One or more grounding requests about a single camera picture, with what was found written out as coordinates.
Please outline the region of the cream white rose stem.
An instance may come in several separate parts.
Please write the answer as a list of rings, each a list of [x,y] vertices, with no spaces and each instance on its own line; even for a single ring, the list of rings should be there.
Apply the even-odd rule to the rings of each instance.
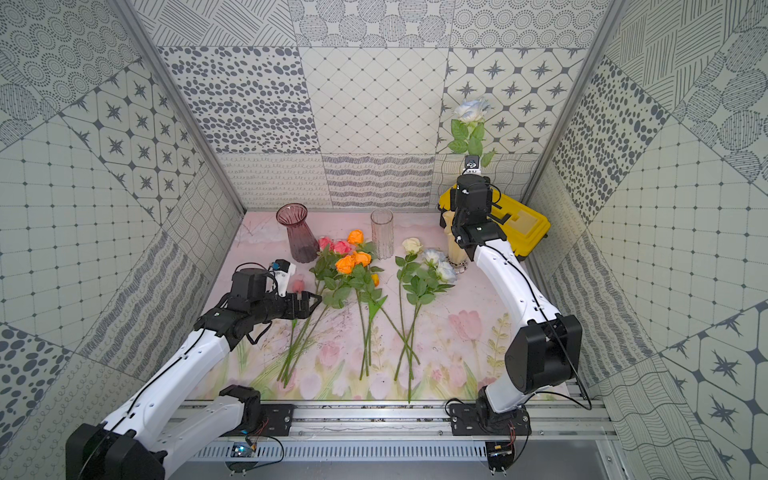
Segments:
[[[400,359],[398,360],[398,365],[396,367],[395,380],[399,379],[402,362],[406,361],[408,365],[411,365],[411,360],[412,360],[411,354],[408,352],[408,347],[409,347],[408,330],[405,325],[405,315],[404,315],[403,298],[402,298],[404,269],[417,259],[421,251],[422,244],[418,238],[410,237],[410,238],[406,238],[402,242],[402,246],[404,248],[404,255],[402,257],[397,257],[395,259],[395,263],[398,266],[397,292],[398,292],[400,326],[401,326],[401,334],[402,334],[402,340],[403,340],[403,350],[401,351],[401,356],[400,356]]]

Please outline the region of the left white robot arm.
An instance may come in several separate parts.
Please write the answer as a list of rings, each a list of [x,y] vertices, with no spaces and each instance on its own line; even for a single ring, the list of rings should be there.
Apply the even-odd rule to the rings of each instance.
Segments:
[[[278,259],[265,267],[238,266],[231,289],[202,314],[179,350],[160,370],[97,425],[82,424],[65,444],[68,479],[168,479],[218,437],[233,433],[251,438],[290,430],[293,408],[270,412],[258,390],[223,388],[203,410],[172,429],[166,426],[207,373],[242,341],[256,345],[252,331],[275,320],[307,320],[321,296],[288,289],[295,267]]]

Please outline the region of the pink tulip flower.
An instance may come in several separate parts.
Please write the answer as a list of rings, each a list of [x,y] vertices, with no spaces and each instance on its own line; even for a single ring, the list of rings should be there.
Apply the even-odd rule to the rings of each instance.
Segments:
[[[301,296],[301,293],[305,290],[304,277],[302,275],[299,275],[295,280],[293,280],[289,286],[289,290],[291,293],[296,293],[298,296]],[[283,386],[286,386],[289,382],[288,372],[293,360],[294,347],[296,346],[296,342],[297,342],[297,340],[295,339],[297,335],[296,331],[297,331],[297,320],[293,320],[291,323],[288,349],[286,351],[286,356],[285,356],[283,365],[278,374],[278,382]]]

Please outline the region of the blue white rose stem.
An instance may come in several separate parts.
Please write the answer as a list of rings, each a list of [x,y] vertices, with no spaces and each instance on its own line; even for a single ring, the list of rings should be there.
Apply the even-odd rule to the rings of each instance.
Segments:
[[[448,144],[454,154],[477,156],[481,167],[488,167],[496,152],[485,152],[485,113],[490,108],[486,97],[465,101],[454,109],[454,118],[450,122],[453,140]]]

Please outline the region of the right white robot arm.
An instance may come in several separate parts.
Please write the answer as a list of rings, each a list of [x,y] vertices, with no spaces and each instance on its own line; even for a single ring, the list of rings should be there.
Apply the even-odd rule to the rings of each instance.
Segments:
[[[457,178],[450,194],[452,235],[490,280],[511,319],[504,372],[479,390],[476,422],[483,433],[528,435],[528,401],[551,387],[580,379],[583,329],[575,316],[562,315],[522,270],[500,224],[491,216],[492,205],[488,177],[465,173]]]

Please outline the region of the orange rose large stem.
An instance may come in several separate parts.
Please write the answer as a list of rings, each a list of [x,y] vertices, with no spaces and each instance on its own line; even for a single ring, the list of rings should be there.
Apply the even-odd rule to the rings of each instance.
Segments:
[[[332,294],[332,304],[334,307],[341,308],[343,304],[346,302],[350,293],[353,292],[354,299],[357,303],[357,309],[358,309],[358,302],[356,300],[355,290],[352,286],[352,270],[355,265],[353,255],[354,254],[344,256],[340,258],[335,264],[337,277],[335,279],[336,288],[334,290],[334,293]]]

